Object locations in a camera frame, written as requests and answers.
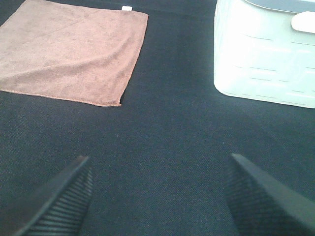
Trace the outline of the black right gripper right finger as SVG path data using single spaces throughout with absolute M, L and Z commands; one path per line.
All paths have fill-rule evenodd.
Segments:
M 225 199 L 241 236 L 313 236 L 315 204 L 263 171 L 231 154 Z

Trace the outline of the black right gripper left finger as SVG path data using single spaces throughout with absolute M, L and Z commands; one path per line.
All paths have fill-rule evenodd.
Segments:
M 91 160 L 79 156 L 49 182 L 0 211 L 2 236 L 77 236 L 92 194 Z

